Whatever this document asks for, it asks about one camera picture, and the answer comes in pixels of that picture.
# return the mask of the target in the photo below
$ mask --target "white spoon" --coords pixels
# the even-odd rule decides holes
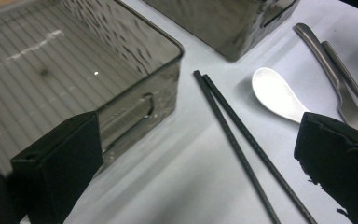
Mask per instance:
[[[287,82],[274,70],[262,67],[252,77],[255,96],[270,111],[297,123],[309,110],[301,104]]]

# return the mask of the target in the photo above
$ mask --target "knife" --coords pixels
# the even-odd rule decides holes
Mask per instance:
[[[333,84],[339,97],[338,111],[341,117],[346,123],[358,130],[358,107],[348,91],[341,72],[330,60],[324,47],[309,26],[304,23],[298,23],[295,26],[295,30],[315,54]]]

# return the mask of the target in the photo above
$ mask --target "table surface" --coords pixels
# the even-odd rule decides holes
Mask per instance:
[[[339,204],[309,182],[294,159],[299,125],[262,106],[251,78],[259,67],[272,68],[310,111],[341,119],[329,79],[293,26],[304,22],[321,41],[328,40],[358,83],[358,9],[338,0],[301,0],[284,24],[230,63],[141,0],[124,2],[184,46],[177,107],[93,179],[66,223],[270,223],[193,78],[195,70],[211,77],[319,223],[350,223],[337,212]],[[305,223],[234,131],[282,223]]]

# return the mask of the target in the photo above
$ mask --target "white surface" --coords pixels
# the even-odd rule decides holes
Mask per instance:
[[[252,76],[252,89],[263,106],[286,119],[301,123],[303,114],[309,112],[287,82],[273,69],[257,69]]]
[[[350,223],[294,159],[298,124],[262,106],[251,77],[257,68],[270,67],[309,110],[340,119],[332,85],[293,26],[304,22],[328,40],[358,82],[358,9],[338,0],[301,0],[288,21],[229,63],[144,2],[124,2],[185,47],[177,108],[91,182],[66,223],[269,223],[194,70],[211,77],[319,223]],[[239,134],[238,139],[282,223],[304,222],[248,143]]]

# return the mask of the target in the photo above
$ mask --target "transparent container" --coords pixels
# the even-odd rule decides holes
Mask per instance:
[[[0,8],[0,173],[64,120],[97,111],[105,164],[175,108],[179,43],[114,0]]]
[[[237,61],[282,24],[299,0],[144,0],[162,14]]]

